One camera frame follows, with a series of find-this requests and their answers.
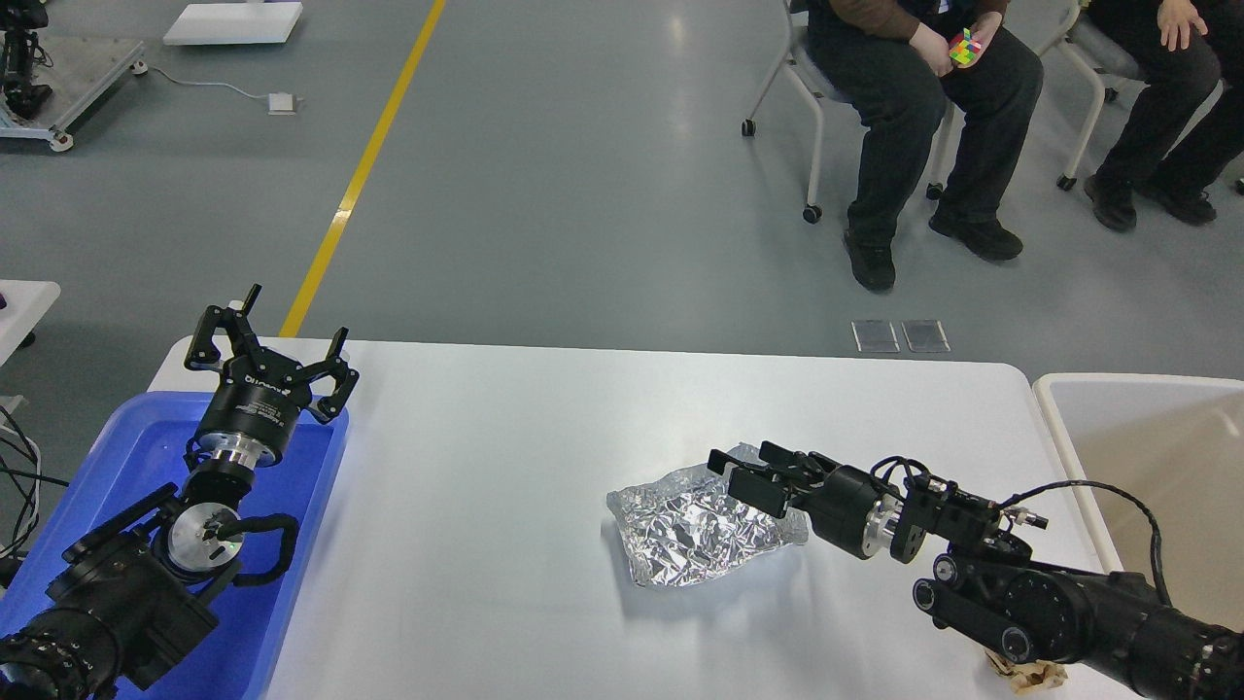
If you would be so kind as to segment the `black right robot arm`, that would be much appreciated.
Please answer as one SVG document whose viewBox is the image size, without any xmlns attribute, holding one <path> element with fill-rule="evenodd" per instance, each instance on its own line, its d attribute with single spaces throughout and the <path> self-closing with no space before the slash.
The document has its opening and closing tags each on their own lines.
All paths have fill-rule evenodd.
<svg viewBox="0 0 1244 700">
<path fill-rule="evenodd" d="M 928 535 L 945 540 L 932 577 L 916 581 L 916 606 L 1010 663 L 1081 663 L 1151 699 L 1242 696 L 1242 634 L 1171 603 L 1159 528 L 1149 576 L 1097 574 L 1034 560 L 1014 532 L 1047 526 L 1023 506 L 1030 492 L 984 499 L 914 458 L 862 471 L 763 441 L 755 464 L 715 449 L 708 467 L 733 499 L 776 518 L 802 510 L 819 537 L 860 560 L 888 550 L 908 563 Z"/>
</svg>

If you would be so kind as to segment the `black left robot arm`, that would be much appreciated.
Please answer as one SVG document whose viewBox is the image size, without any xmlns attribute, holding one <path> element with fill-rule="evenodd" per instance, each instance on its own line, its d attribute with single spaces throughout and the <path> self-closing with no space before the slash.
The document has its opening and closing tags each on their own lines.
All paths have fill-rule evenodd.
<svg viewBox="0 0 1244 700">
<path fill-rule="evenodd" d="M 297 418 L 345 412 L 360 373 L 338 329 L 323 359 L 304 364 L 261 344 L 249 323 L 260 285 L 240 307 L 207 307 L 184 366 L 219 380 L 187 441 L 190 475 L 167 482 L 63 550 L 51 606 L 2 638 L 5 699 L 113 699 L 180 664 L 216 628 L 228 586 L 267 586 L 294 563 L 291 513 L 244 515 L 255 474 L 282 461 Z"/>
</svg>

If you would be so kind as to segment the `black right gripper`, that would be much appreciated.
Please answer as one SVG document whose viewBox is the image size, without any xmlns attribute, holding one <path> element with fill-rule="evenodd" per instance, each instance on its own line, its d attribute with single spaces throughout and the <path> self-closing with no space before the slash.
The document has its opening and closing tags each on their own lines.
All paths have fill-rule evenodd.
<svg viewBox="0 0 1244 700">
<path fill-rule="evenodd" d="M 731 499 L 773 518 L 785 518 L 790 504 L 802 510 L 815 535 L 853 557 L 866 561 L 893 545 L 902 506 L 870 472 L 773 441 L 763 441 L 758 456 L 764 465 L 712 449 L 707 467 L 726 475 Z"/>
</svg>

